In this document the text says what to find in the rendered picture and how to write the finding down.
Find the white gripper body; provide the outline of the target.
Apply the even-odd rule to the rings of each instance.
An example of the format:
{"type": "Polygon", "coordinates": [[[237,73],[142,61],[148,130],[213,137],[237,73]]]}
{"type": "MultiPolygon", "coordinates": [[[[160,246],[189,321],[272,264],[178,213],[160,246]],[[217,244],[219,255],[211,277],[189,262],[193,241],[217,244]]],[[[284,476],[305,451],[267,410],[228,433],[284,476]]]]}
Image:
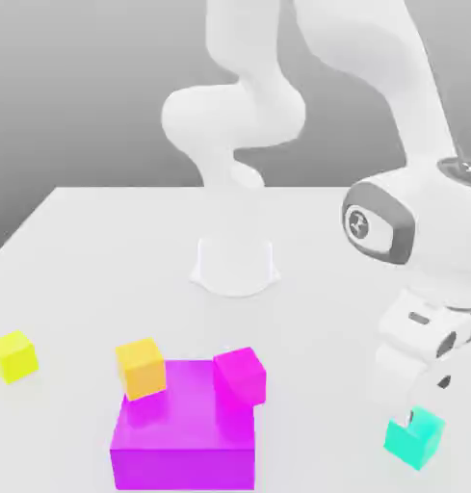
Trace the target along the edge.
{"type": "Polygon", "coordinates": [[[379,320],[376,396],[391,409],[410,407],[416,385],[469,342],[471,311],[435,305],[403,289],[379,320]]]}

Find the small teal cube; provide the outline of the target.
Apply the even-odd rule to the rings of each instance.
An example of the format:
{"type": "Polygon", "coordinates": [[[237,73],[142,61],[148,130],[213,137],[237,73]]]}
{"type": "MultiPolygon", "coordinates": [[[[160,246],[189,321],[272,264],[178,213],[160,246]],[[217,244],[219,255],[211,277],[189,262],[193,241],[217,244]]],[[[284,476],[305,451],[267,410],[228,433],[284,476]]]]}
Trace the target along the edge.
{"type": "Polygon", "coordinates": [[[421,470],[436,453],[445,421],[423,407],[411,409],[410,421],[400,426],[390,420],[383,447],[415,470],[421,470]]]}

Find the small magenta cube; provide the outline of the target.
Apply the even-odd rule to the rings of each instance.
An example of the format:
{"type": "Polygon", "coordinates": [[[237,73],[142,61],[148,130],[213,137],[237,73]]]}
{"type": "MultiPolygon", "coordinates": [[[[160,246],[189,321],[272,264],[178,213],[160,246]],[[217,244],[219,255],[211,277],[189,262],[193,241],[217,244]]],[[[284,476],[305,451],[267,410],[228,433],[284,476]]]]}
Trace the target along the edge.
{"type": "Polygon", "coordinates": [[[266,401],[267,372],[251,347],[220,353],[213,358],[215,389],[231,407],[254,407],[266,401]]]}

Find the small orange cube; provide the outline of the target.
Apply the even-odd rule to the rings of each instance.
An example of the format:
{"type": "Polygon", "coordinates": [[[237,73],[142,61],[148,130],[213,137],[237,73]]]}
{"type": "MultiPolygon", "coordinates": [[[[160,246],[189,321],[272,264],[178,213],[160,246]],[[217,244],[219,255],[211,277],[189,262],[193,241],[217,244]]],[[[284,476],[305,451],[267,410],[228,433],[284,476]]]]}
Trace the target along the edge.
{"type": "Polygon", "coordinates": [[[116,347],[116,357],[120,381],[128,401],[166,390],[165,360],[152,338],[116,347]]]}

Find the small yellow cube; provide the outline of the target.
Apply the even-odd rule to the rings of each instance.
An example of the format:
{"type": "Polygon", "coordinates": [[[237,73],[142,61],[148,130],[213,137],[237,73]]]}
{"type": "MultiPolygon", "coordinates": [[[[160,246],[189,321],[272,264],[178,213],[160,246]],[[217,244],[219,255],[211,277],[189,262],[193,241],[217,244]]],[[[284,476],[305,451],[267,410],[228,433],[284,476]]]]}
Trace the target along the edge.
{"type": "Polygon", "coordinates": [[[20,330],[0,337],[0,377],[13,383],[39,368],[35,347],[20,330]]]}

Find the large magenta box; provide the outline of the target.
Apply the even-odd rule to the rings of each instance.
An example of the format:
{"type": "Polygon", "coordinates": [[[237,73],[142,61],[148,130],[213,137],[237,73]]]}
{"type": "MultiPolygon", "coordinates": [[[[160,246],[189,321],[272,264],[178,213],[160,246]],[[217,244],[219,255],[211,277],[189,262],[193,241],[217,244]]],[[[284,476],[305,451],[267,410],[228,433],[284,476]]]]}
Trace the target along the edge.
{"type": "Polygon", "coordinates": [[[252,490],[253,409],[222,407],[210,360],[166,362],[167,389],[123,399],[110,458],[118,490],[252,490]]]}

